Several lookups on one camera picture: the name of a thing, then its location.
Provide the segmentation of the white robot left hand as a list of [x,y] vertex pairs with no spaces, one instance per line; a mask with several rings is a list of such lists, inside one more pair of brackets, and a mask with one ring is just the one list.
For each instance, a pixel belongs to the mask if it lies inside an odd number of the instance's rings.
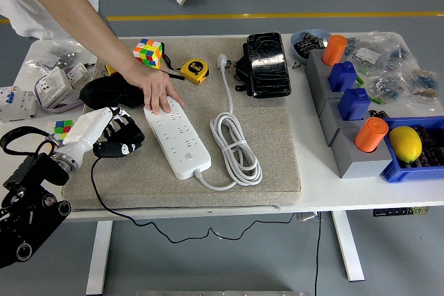
[[144,139],[125,110],[104,107],[80,116],[56,152],[77,163],[89,151],[102,158],[125,157],[141,147]]

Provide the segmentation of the person's right hand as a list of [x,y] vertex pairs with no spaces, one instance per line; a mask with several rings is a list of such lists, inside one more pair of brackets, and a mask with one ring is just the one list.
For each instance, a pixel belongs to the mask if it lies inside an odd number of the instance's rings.
[[178,102],[181,107],[185,105],[182,97],[173,86],[169,75],[160,70],[135,61],[126,70],[122,70],[121,74],[128,83],[142,90],[145,108],[153,111],[155,115],[159,115],[161,110],[166,113],[171,112],[171,106],[168,102],[169,96]]

